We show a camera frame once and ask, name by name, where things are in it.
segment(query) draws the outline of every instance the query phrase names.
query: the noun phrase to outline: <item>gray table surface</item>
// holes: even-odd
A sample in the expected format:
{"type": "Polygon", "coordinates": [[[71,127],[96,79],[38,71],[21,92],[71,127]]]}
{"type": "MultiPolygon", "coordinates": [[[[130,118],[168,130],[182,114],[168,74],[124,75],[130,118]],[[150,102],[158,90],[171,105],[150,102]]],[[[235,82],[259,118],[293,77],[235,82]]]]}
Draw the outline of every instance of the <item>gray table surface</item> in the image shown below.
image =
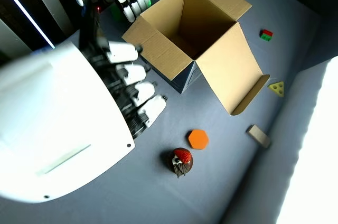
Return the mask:
{"type": "MultiPolygon", "coordinates": [[[[313,38],[319,17],[296,0],[247,0],[253,7],[240,20],[245,36],[271,81],[290,81],[295,62],[313,38]],[[273,31],[270,42],[259,30],[273,31]]],[[[116,22],[109,10],[102,28],[113,41],[121,40],[128,24],[116,22]]],[[[282,100],[264,87],[239,116],[230,116],[206,80],[200,77],[180,95],[154,71],[157,93],[168,97],[154,125],[135,140],[136,148],[103,175],[75,192],[43,204],[0,199],[0,223],[216,223],[218,222],[258,145],[245,131],[257,124],[267,131],[282,100]],[[194,167],[177,179],[160,159],[176,147],[190,149],[185,134],[194,128],[207,132],[204,150],[191,150],[194,167]]]]}

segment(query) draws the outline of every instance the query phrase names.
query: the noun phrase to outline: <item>cardboard box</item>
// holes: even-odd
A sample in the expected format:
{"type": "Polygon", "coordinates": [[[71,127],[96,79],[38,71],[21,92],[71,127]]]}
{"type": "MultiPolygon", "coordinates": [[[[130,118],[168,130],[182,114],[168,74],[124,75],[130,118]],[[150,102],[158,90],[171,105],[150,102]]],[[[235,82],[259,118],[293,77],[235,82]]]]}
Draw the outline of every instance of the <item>cardboard box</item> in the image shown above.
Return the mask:
{"type": "Polygon", "coordinates": [[[123,39],[178,92],[201,74],[227,112],[240,114],[269,79],[237,22],[244,0],[160,0],[143,12],[123,39]]]}

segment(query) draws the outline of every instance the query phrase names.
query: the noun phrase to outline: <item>orange hexagon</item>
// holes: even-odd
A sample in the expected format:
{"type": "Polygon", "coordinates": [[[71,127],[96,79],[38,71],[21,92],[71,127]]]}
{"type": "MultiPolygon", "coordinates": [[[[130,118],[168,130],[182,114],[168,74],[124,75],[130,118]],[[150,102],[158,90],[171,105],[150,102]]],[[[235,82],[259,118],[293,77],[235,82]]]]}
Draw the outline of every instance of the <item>orange hexagon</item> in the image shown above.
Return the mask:
{"type": "Polygon", "coordinates": [[[208,136],[203,130],[192,130],[188,140],[190,145],[194,149],[205,149],[206,145],[209,142],[208,136]]]}

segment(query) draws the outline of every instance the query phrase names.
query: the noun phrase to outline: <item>hole in yellow triangle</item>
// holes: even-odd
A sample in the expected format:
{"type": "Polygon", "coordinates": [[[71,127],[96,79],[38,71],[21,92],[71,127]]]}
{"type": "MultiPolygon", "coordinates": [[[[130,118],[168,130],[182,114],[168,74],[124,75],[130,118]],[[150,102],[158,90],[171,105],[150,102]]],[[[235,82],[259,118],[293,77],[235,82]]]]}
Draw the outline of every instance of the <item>hole in yellow triangle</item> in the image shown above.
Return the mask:
{"type": "Polygon", "coordinates": [[[279,97],[284,97],[284,82],[283,81],[269,85],[269,89],[271,89],[279,97]]]}

